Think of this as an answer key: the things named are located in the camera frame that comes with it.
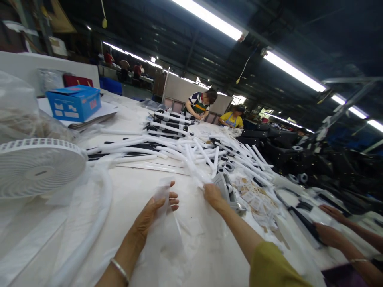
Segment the white fan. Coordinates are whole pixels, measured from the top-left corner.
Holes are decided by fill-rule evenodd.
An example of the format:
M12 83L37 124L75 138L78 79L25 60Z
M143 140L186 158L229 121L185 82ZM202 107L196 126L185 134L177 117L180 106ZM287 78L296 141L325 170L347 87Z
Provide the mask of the white fan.
M63 140L32 138L0 145L0 199L54 191L84 171L87 155Z

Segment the white partition wall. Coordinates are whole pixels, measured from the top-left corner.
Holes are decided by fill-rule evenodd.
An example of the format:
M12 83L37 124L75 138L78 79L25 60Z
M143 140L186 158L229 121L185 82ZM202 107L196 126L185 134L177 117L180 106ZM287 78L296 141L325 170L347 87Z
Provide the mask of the white partition wall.
M166 80L164 95L165 98L170 98L176 102L185 103L192 94L206 91L206 89L201 88L196 84L190 83L177 76L169 74L168 79ZM210 111L222 115L225 113L232 100L232 97L218 95L215 103L210 106Z
M0 70L26 81L35 88L36 95L41 94L38 68L74 73L76 76L91 79L93 86L100 88L99 72L95 65L33 53L0 52Z

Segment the hand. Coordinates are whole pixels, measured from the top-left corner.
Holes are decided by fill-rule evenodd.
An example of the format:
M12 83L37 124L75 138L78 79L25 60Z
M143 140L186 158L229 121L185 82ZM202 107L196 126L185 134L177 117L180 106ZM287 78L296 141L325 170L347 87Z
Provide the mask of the hand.
M314 226L318 231L322 242L330 247L340 249L349 242L342 233L332 227L320 223L314 223Z
M222 198L221 190L218 186L210 183L203 186L205 192L203 194L206 201L213 207L217 209L220 204L224 203L225 200Z
M175 183L175 181L172 181L170 183L170 187L172 187ZM177 197L177 193L169 193L169 203L172 206L172 211L176 211L178 209L178 203L180 201L176 199ZM137 233L141 237L141 239L146 241L149 227L152 225L154 220L154 215L156 214L156 211L164 204L165 198L162 198L158 201L154 201L154 198L152 197L133 223L133 226L131 227L132 233Z
M348 219L338 209L334 207L330 207L328 205L320 205L319 208L339 223L345 224L348 221Z

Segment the olive green sleeve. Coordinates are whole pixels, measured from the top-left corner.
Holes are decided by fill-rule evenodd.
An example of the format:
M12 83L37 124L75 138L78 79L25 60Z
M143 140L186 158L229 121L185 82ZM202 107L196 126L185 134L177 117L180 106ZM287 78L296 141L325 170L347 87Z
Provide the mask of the olive green sleeve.
M255 286L311 287L271 242L259 244L251 259L250 287Z

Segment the gray plastic part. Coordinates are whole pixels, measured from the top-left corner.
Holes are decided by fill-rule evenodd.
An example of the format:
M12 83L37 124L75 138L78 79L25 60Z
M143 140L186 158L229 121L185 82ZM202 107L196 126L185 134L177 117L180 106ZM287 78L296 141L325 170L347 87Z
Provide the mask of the gray plastic part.
M232 188L231 180L226 173L217 173L213 183L219 187L222 197L227 201L231 209L233 209L239 216L246 214L246 208L237 201L237 197L235 196Z

